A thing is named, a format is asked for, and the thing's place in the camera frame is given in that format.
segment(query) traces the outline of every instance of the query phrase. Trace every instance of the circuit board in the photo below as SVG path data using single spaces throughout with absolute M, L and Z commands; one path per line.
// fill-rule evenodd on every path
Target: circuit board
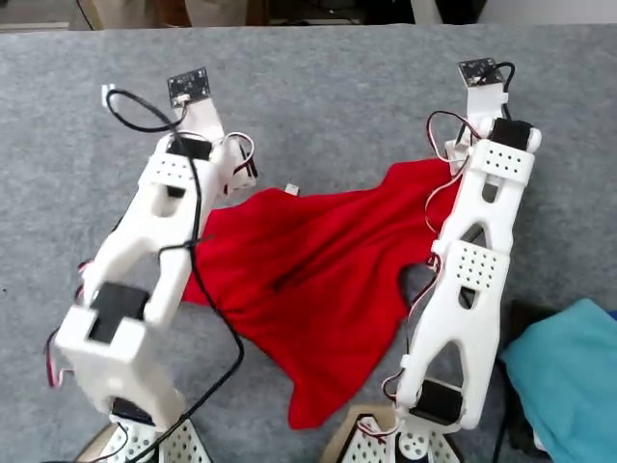
M 200 101 L 210 97 L 210 84 L 205 68 L 185 72 L 167 79 L 170 103 L 173 108 Z

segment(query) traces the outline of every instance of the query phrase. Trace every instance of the black cable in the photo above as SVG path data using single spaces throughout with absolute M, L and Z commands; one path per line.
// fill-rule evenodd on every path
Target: black cable
M 191 269 L 193 271 L 193 274 L 195 275 L 195 280 L 197 282 L 197 285 L 198 285 L 200 291 L 205 296 L 205 299 L 208 302 L 208 304 L 210 305 L 210 308 L 214 311 L 214 313 L 216 315 L 221 317 L 221 319 L 223 320 L 225 325 L 228 327 L 229 331 L 231 332 L 231 335 L 233 336 L 233 340 L 235 341 L 236 346 L 238 348 L 238 354 L 237 354 L 236 359 L 233 362 L 233 364 L 231 364 L 231 367 L 229 367 L 228 370 L 214 384 L 212 384 L 212 386 L 210 386 L 205 393 L 203 393 L 203 395 L 193 404 L 193 406 L 191 406 L 186 412 L 184 412 L 182 415 L 180 415 L 180 417 L 177 419 L 177 421 L 167 431 L 165 431 L 158 438 L 156 438 L 154 440 L 154 442 L 152 442 L 152 444 L 150 444 L 148 447 L 146 447 L 145 449 L 143 449 L 142 451 L 137 453 L 132 458 L 127 459 L 127 460 L 124 461 L 124 463 L 136 463 L 140 459 L 144 458 L 148 453 L 150 453 L 151 451 L 156 449 L 163 441 L 165 441 L 165 439 L 170 437 L 179 427 L 182 426 L 182 424 L 186 420 L 190 419 L 193 416 L 193 414 L 195 414 L 195 412 L 214 393 L 216 393 L 221 388 L 221 386 L 223 386 L 223 384 L 225 384 L 225 382 L 227 382 L 228 379 L 231 378 L 231 376 L 238 370 L 238 368 L 242 364 L 242 361 L 244 360 L 245 352 L 244 352 L 244 343 L 242 342 L 242 339 L 240 338 L 238 333 L 235 331 L 233 326 L 231 326 L 231 323 L 229 322 L 229 320 L 225 316 L 225 314 L 223 312 L 221 312 L 221 310 L 217 307 L 216 303 L 214 302 L 214 299 L 212 298 L 212 296 L 208 292 L 208 290 L 207 290 L 207 288 L 205 286 L 205 283 L 203 282 L 203 278 L 201 277 L 200 270 L 199 270 L 199 268 L 197 266 L 197 255 L 195 254 L 195 246 L 199 242 L 201 242 L 203 239 L 205 239 L 205 238 L 199 238 L 199 234 L 200 234 L 200 220 L 201 220 L 201 185 L 200 185 L 200 179 L 199 179 L 198 172 L 197 172 L 197 167 L 195 166 L 195 161 L 194 161 L 193 157 L 191 156 L 190 151 L 186 148 L 186 145 L 182 141 L 182 137 L 179 135 L 179 133 L 178 133 L 178 131 L 176 129 L 177 126 L 179 125 L 179 122 L 181 122 L 181 120 L 179 122 L 173 123 L 162 111 L 160 111 L 154 105 L 152 105 L 151 103 L 148 103 L 143 98 L 141 98 L 141 97 L 139 97 L 139 96 L 137 96 L 137 95 L 127 91 L 127 90 L 123 90 L 123 89 L 112 89 L 112 90 L 110 90 L 107 93 L 106 101 L 107 101 L 107 104 L 108 104 L 110 110 L 112 108 L 112 106 L 110 105 L 110 98 L 113 95 L 125 96 L 125 97 L 135 101 L 136 103 L 141 105 L 143 108 L 149 110 L 150 113 L 152 113 L 154 116 L 156 116 L 164 124 L 162 126 L 168 127 L 168 128 L 166 128 L 166 130 L 170 130 L 173 133 L 175 139 L 177 140 L 177 143 L 178 143 L 178 146 L 179 146 L 181 154 L 183 156 L 185 156 L 188 159 L 188 161 L 189 161 L 189 167 L 191 168 L 191 173 L 193 175 L 193 180 L 195 182 L 195 189 L 196 189 L 196 196 L 197 196 L 197 199 L 195 201 L 195 217 L 194 217 L 194 221 L 193 221 L 193 231 L 191 233 L 191 239 L 186 241 L 185 243 L 182 243 L 181 245 L 172 245 L 172 246 L 166 246 L 166 247 L 162 248 L 159 251 L 159 256 L 160 256 L 161 252 L 164 252 L 164 251 L 167 251 L 167 250 L 171 250 L 171 249 L 184 248 L 184 249 L 188 250 L 189 256 L 190 256 L 190 259 L 191 259 Z M 119 115 L 117 113 L 114 114 L 114 116 L 116 116 L 116 119 L 118 119 L 121 123 L 123 123 L 127 127 L 130 127 L 131 125 L 133 125 L 132 123 L 128 123 L 128 121 L 125 120 L 122 116 L 119 117 Z
M 122 443 L 122 445 L 119 448 L 112 451 L 111 453 L 99 456 L 98 458 L 95 458 L 94 460 L 85 461 L 84 463 L 100 463 L 101 461 L 105 461 L 111 458 L 112 456 L 116 456 L 118 453 L 121 452 L 122 449 L 126 447 L 126 444 L 128 444 L 128 431 L 120 423 L 118 423 L 118 427 L 124 433 L 124 442 Z M 43 461 L 42 463 L 73 463 L 73 462 L 72 461 Z
M 491 75 L 493 72 L 497 71 L 498 69 L 501 68 L 510 68 L 510 73 L 508 74 L 508 76 L 505 79 L 505 82 L 503 84 L 503 91 L 505 93 L 508 93 L 508 90 L 510 89 L 510 84 L 512 83 L 512 79 L 514 78 L 514 73 L 517 70 L 517 67 L 514 66 L 514 63 L 511 63 L 509 61 L 503 61 L 501 63 L 497 63 L 496 65 L 494 65 L 492 68 L 488 69 L 486 72 L 484 72 L 484 74 L 480 77 L 480 79 L 478 80 L 478 84 L 480 84 L 483 80 L 486 80 L 486 78 Z M 508 103 L 503 103 L 501 105 L 501 110 L 503 111 L 503 115 L 506 117 L 506 119 L 508 121 L 512 121 L 512 116 L 510 115 L 510 108 L 508 108 Z
M 90 30 L 93 31 L 94 30 L 93 24 L 88 19 L 88 15 L 86 14 L 86 12 L 84 12 L 84 7 L 81 6 L 81 2 L 79 0 L 75 0 L 75 3 L 77 4 L 77 8 L 79 8 L 79 11 L 81 12 L 81 15 L 84 16 L 84 19 L 86 23 L 88 24 L 88 27 L 90 27 Z
M 165 119 L 164 120 L 161 119 L 161 121 L 169 121 L 169 122 L 168 123 L 164 123 L 163 125 L 159 125 L 157 127 L 143 127 L 142 125 L 137 125 L 135 123 L 132 123 L 132 122 L 126 120 L 116 110 L 116 108 L 114 108 L 114 105 L 112 104 L 112 96 L 114 96 L 114 95 L 126 96 L 127 98 L 129 98 L 129 99 L 135 101 L 136 103 L 138 103 L 143 108 L 148 109 L 149 112 L 154 114 L 159 119 L 161 119 L 160 116 L 164 117 Z M 145 101 L 143 98 L 141 98 L 141 97 L 139 97 L 139 96 L 137 96 L 135 94 L 131 94 L 129 91 L 123 90 L 123 89 L 112 89 L 109 92 L 107 92 L 107 96 L 105 97 L 105 102 L 107 103 L 107 108 L 109 109 L 109 112 L 112 113 L 112 115 L 118 121 L 120 121 L 122 125 L 124 125 L 125 127 L 130 128 L 131 130 L 136 130 L 136 131 L 142 132 L 142 133 L 158 133 L 158 132 L 174 131 L 174 129 L 177 128 L 178 126 L 180 126 L 180 124 L 184 121 L 184 118 L 186 118 L 186 113 L 188 112 L 187 106 L 184 105 L 182 107 L 182 115 L 180 116 L 180 119 L 178 119 L 177 121 L 175 121 L 173 123 L 158 108 L 152 106 L 150 103 Z

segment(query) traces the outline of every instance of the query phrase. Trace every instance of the black object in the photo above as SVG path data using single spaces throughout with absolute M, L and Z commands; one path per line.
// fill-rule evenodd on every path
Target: black object
M 167 79 L 167 87 L 173 108 L 181 108 L 210 97 L 210 84 L 205 68 L 170 77 Z
M 493 58 L 481 58 L 479 60 L 462 61 L 459 63 L 459 70 L 468 87 L 503 82 L 501 72 L 498 70 L 493 71 L 495 67 L 496 62 Z
M 154 426 L 152 417 L 144 410 L 139 408 L 130 400 L 116 397 L 112 404 L 112 415 L 116 415 L 119 418 L 132 420 L 133 422 L 140 422 L 149 426 Z
M 435 0 L 443 24 L 474 24 L 478 21 L 486 0 Z
M 98 311 L 88 339 L 111 343 L 123 318 L 144 319 L 144 306 L 150 295 L 136 287 L 104 283 L 92 303 Z
M 410 409 L 409 412 L 425 420 L 448 426 L 459 420 L 462 407 L 463 396 L 460 391 L 425 379 L 416 408 Z
M 182 136 L 180 136 L 180 138 L 182 140 L 181 144 L 184 148 L 186 148 L 186 150 L 183 150 L 180 147 L 180 142 L 174 138 L 167 146 L 168 153 L 192 157 L 193 159 L 201 159 L 203 161 L 210 159 L 210 153 L 212 152 L 212 144 L 210 142 Z
M 508 121 L 498 118 L 495 119 L 489 140 L 517 150 L 527 151 L 532 128 L 533 125 L 524 121 Z
M 366 0 L 364 24 L 415 24 L 414 10 L 409 0 Z

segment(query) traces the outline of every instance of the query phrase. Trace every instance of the small white tag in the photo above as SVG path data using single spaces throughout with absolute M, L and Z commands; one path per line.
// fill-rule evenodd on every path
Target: small white tag
M 288 193 L 292 196 L 298 196 L 300 193 L 300 187 L 298 185 L 294 185 L 293 183 L 287 183 L 285 186 L 285 193 Z

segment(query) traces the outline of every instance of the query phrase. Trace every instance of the hole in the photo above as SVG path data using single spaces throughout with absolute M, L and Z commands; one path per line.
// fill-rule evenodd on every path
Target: hole
M 463 309 L 471 309 L 475 302 L 476 295 L 477 292 L 473 289 L 461 286 L 461 290 L 459 291 L 459 304 L 461 304 Z
M 484 186 L 482 187 L 482 199 L 486 201 L 487 203 L 494 203 L 497 197 L 498 191 L 499 191 L 499 188 L 492 185 L 491 183 L 485 182 Z
M 438 381 L 443 381 L 445 384 L 454 386 L 455 388 L 461 388 L 463 386 L 463 364 L 461 362 L 461 351 L 456 345 L 456 342 L 449 341 L 439 353 L 433 357 L 433 360 L 428 366 L 425 377 L 431 377 Z M 450 420 L 450 410 L 443 410 L 443 418 Z M 458 419 L 460 415 L 456 413 L 454 420 Z

